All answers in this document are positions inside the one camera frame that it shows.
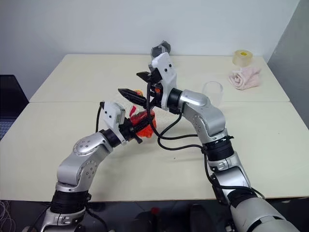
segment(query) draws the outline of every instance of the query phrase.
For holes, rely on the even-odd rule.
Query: white table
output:
[[[218,81],[224,88],[225,102],[288,102],[262,57],[252,65],[262,69],[262,84],[246,91],[235,89],[227,80],[238,68],[232,57],[171,56],[179,89],[200,92],[207,81]],[[118,88],[146,90],[136,73],[149,71],[149,55],[66,55],[30,99],[30,102],[99,102],[121,98]]]
[[[220,108],[254,188],[268,198],[309,195],[309,131],[289,102],[225,102]],[[58,165],[78,139],[94,132],[97,109],[97,102],[30,103],[0,141],[0,199],[50,201]],[[156,116],[159,131],[176,117],[160,109]],[[183,119],[171,135],[190,132]],[[192,142],[198,139],[169,145]],[[200,151],[165,151],[154,137],[115,148],[90,193],[93,201],[214,199]]]

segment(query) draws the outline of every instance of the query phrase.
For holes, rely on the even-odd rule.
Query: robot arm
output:
[[[101,130],[79,140],[72,153],[61,163],[57,171],[56,191],[47,209],[41,232],[58,230],[78,231],[84,218],[86,204],[91,199],[88,190],[99,164],[113,148],[127,141],[141,139],[137,133],[149,125],[146,112],[141,112],[134,122],[125,118],[122,106],[105,102],[101,104],[108,130]]]
[[[207,164],[213,171],[210,181],[216,198],[230,207],[238,232],[297,232],[292,223],[254,193],[232,147],[230,139],[233,137],[227,133],[223,113],[212,106],[205,95],[177,89],[176,72],[168,53],[154,58],[150,71],[137,74],[151,85],[154,99],[150,105],[174,114],[182,113],[191,122],[203,145],[202,152]],[[129,101],[144,107],[147,105],[145,98],[139,97],[137,100],[128,89],[119,89],[119,92]]]

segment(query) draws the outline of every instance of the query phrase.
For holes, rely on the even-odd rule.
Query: pink towel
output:
[[[239,90],[244,90],[260,85],[261,69],[255,67],[242,68],[228,77],[229,82]]]

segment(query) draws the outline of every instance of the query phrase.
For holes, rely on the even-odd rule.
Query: glass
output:
[[[218,107],[222,100],[223,87],[219,82],[209,81],[204,84],[202,93],[210,99],[214,107]]]

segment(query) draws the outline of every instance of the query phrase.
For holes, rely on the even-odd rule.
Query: tape roll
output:
[[[237,50],[234,53],[233,64],[240,67],[246,67],[251,63],[252,56],[252,53],[247,50]]]

